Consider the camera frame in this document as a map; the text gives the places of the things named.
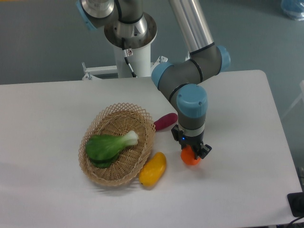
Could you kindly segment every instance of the metal tube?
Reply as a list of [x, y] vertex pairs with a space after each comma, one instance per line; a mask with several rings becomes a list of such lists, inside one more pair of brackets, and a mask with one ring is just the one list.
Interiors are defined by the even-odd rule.
[[119, 0], [122, 23], [136, 23], [143, 15], [143, 0]]
[[214, 42], [198, 0], [169, 2], [190, 53]]

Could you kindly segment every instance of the cable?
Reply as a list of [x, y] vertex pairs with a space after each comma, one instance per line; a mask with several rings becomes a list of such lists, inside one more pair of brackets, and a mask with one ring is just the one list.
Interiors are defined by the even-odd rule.
[[120, 7], [119, 1], [118, 0], [114, 0], [116, 7], [117, 7], [117, 11], [118, 11], [118, 20], [122, 19], [122, 8]]
[[297, 220], [303, 219], [303, 218], [304, 218], [304, 216], [298, 217], [298, 218], [296, 218], [295, 220], [292, 220], [292, 221], [287, 225], [286, 228], [291, 228], [291, 227], [292, 227], [292, 224], [293, 224], [294, 222], [296, 222]]
[[[122, 50], [125, 50], [126, 48], [124, 47], [125, 39], [122, 38]], [[131, 71], [132, 77], [137, 77], [137, 75], [134, 73], [133, 68], [131, 64], [128, 61], [128, 57], [124, 57], [125, 63], [129, 66], [129, 69]]]

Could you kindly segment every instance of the white table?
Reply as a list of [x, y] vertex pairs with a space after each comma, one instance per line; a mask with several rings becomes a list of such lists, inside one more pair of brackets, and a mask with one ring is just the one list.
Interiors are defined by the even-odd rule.
[[286, 195], [301, 191], [262, 71], [221, 73], [209, 96], [204, 142], [213, 150], [186, 167], [170, 129], [153, 152], [167, 170], [152, 190], [138, 180], [91, 183], [78, 149], [95, 116], [130, 102], [157, 120], [174, 112], [150, 78], [0, 86], [0, 227], [235, 228], [293, 220]]

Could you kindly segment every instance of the metal stand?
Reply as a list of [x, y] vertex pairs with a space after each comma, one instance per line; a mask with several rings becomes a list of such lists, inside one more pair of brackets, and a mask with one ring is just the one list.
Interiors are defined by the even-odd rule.
[[291, 103], [289, 108], [285, 111], [285, 113], [281, 116], [281, 120], [285, 119], [289, 112], [302, 100], [304, 103], [304, 80], [300, 83], [301, 93], [299, 96]]
[[[167, 62], [168, 58], [164, 56], [159, 56], [158, 59], [151, 63], [151, 72], [154, 70], [154, 68], [159, 65], [160, 63]], [[100, 67], [90, 67], [86, 68], [85, 63], [82, 63], [83, 71], [85, 76], [83, 76], [82, 80], [97, 80], [97, 79], [103, 79], [104, 75], [108, 74], [117, 74], [117, 66], [100, 66]]]

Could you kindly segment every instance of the orange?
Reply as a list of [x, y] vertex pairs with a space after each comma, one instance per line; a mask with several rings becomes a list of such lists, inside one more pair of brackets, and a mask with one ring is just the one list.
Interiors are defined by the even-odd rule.
[[201, 158], [198, 157], [197, 160], [195, 160], [195, 154], [193, 152], [193, 150], [191, 149], [191, 147], [189, 145], [187, 145], [186, 147], [184, 147], [184, 149], [181, 150], [181, 159], [183, 160], [183, 162], [186, 165], [196, 165], [200, 162]]

